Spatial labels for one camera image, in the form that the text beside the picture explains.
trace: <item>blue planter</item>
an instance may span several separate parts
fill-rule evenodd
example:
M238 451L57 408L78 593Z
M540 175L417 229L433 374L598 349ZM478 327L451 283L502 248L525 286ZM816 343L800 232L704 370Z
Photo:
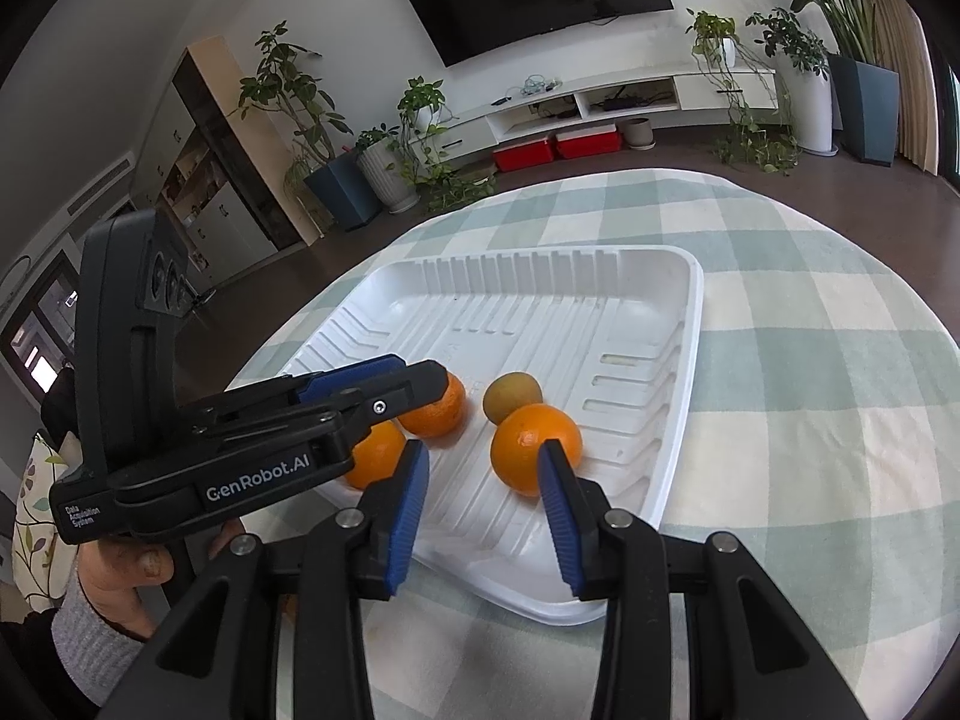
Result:
M899 74L835 53L827 59L843 119L844 148L861 162L890 167L896 152Z
M354 152L341 154L304 178L310 191L344 230L362 227L383 205L357 167Z

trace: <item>green and white tablecloth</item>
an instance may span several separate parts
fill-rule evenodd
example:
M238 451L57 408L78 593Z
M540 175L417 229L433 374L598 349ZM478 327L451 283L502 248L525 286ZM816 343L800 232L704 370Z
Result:
M784 205L682 170L498 194L426 221L349 271L234 384L280 371L377 266L564 244L669 244L700 260L703 333L662 529L736 532L872 720L903 717L960 631L957 347L899 276ZM270 541L324 511L304 493L248 526ZM364 631L381 720L589 716L602 621L544 627L415 565L397 598L365 608ZM683 717L683 646L675 650Z

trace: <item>silver screw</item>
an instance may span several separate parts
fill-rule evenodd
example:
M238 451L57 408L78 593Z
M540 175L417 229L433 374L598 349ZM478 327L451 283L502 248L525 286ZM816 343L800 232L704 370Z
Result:
M249 533L244 533L243 536L237 536L230 542L230 552L240 557L250 555L254 549L256 549L256 536L251 536Z
M363 524L363 512L360 509L340 509L333 521L341 528L356 528Z
M736 540L736 536L726 531L714 533L713 536L710 537L710 541L713 542L713 547L717 552L736 552L740 546L740 542Z
M629 528L634 523L634 516L627 509L609 509L603 519L611 528Z

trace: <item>tv stand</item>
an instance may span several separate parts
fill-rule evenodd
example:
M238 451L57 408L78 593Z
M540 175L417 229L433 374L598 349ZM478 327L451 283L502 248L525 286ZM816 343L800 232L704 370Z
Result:
M417 146L429 145L441 161L477 157L484 151L544 132L581 124L635 119L665 111L720 112L733 95L750 108L776 108L774 71L755 73L748 67L731 69L736 88L727 92L705 76L695 62L642 67L585 79L565 81L549 92L521 97L498 105L481 105L443 122L448 129ZM635 105L604 104L605 100L635 100Z

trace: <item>kiwi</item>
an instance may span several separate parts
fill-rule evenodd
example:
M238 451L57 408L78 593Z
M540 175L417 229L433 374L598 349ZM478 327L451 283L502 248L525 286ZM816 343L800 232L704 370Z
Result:
M544 402L536 379L521 370L504 373L487 387L483 396L483 413L494 424L499 425L520 406Z

